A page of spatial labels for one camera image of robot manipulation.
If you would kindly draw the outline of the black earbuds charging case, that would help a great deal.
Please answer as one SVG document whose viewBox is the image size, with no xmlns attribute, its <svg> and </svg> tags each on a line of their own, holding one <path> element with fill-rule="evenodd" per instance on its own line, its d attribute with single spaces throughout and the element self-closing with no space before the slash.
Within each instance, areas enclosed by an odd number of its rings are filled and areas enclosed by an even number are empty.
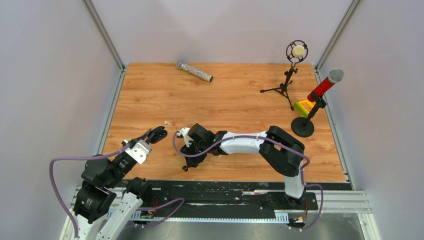
<svg viewBox="0 0 424 240">
<path fill-rule="evenodd" d="M 158 126 L 158 127 L 161 127 L 160 138 L 159 138 L 159 142 L 160 142 L 161 140 L 167 137 L 168 132 L 164 126 Z"/>
</svg>

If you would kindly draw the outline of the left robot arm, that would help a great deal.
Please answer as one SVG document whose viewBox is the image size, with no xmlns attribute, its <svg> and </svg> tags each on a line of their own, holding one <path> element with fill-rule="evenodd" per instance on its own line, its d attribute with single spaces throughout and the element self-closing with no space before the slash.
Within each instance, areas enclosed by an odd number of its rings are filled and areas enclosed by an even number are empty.
<svg viewBox="0 0 424 240">
<path fill-rule="evenodd" d="M 135 177 L 126 186 L 118 208 L 107 223 L 102 222 L 117 197 L 111 190 L 137 164 L 142 164 L 152 151 L 152 144 L 168 135 L 164 126 L 147 130 L 142 136 L 122 142 L 123 148 L 112 154 L 95 155 L 86 161 L 82 187 L 76 194 L 73 207 L 75 240 L 115 240 L 139 207 L 149 206 L 153 201 L 152 184 L 145 178 Z"/>
</svg>

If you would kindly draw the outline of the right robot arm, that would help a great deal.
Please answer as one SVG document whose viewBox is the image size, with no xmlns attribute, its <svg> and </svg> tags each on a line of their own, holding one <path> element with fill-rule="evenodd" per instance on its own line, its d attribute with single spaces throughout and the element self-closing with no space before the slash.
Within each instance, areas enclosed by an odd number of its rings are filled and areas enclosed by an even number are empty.
<svg viewBox="0 0 424 240">
<path fill-rule="evenodd" d="M 186 160 L 183 170 L 196 168 L 208 155 L 234 154 L 260 155 L 284 180 L 286 204 L 298 209 L 306 201 L 303 162 L 305 146 L 278 126 L 257 133 L 234 133 L 205 129 L 196 123 L 176 131 L 173 139 L 183 139 L 184 145 L 176 148 Z"/>
</svg>

